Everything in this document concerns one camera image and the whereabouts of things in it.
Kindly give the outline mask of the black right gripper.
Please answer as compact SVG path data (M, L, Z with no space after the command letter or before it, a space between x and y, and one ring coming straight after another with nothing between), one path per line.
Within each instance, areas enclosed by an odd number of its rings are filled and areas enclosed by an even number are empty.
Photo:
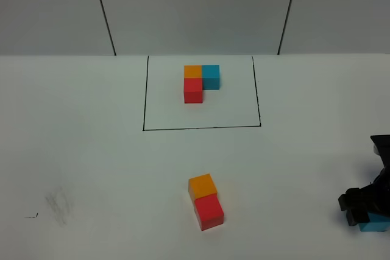
M369 185L346 190L338 202L350 227L369 223L368 213L389 215L389 168L382 169Z

